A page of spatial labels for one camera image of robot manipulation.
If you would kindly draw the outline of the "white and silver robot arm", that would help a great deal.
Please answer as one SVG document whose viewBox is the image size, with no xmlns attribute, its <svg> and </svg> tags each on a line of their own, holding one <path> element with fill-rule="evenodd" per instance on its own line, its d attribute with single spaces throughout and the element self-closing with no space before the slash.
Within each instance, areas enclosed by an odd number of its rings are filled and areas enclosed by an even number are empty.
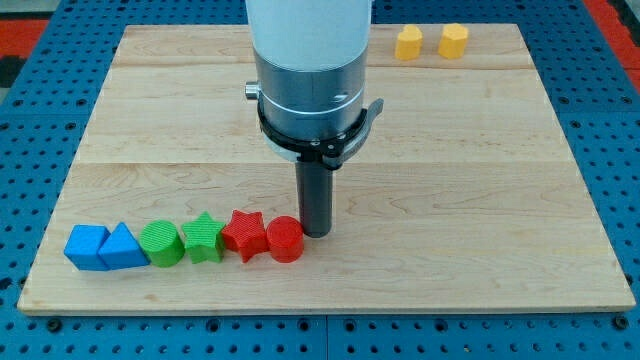
<svg viewBox="0 0 640 360">
<path fill-rule="evenodd" d="M 265 140 L 281 157 L 337 168 L 366 141 L 371 0 L 246 0 Z"/>
</svg>

